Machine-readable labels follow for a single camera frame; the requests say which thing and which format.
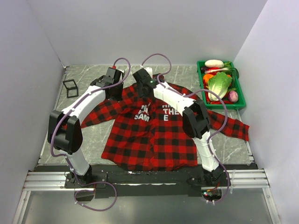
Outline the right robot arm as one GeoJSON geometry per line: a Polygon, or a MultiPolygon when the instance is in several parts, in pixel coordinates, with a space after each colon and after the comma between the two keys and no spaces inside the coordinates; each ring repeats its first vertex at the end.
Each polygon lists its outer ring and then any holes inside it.
{"type": "Polygon", "coordinates": [[[159,78],[154,79],[144,68],[135,72],[133,77],[141,96],[162,100],[182,116],[183,130],[192,138],[201,158],[205,183],[214,186],[223,177],[230,183],[229,174],[216,156],[211,141],[210,119],[203,101],[179,93],[166,81],[160,83],[159,78]]]}

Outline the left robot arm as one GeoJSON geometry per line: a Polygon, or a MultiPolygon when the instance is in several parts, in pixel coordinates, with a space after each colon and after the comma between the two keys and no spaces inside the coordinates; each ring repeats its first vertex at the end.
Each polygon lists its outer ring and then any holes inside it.
{"type": "Polygon", "coordinates": [[[92,81],[74,103],[50,114],[47,141],[51,156],[64,157],[72,177],[83,188],[91,185],[93,177],[92,167],[81,150],[81,124],[98,104],[106,99],[121,99],[125,78],[123,70],[109,67],[106,74],[92,81]]]}

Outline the red black plaid shirt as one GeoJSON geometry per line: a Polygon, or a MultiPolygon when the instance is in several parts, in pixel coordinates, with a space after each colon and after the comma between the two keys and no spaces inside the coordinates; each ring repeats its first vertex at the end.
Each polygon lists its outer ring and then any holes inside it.
{"type": "Polygon", "coordinates": [[[182,116],[164,101],[140,98],[137,85],[123,89],[122,100],[105,100],[82,128],[113,120],[101,155],[126,170],[172,171],[198,164],[197,149],[183,130],[182,116]]]}

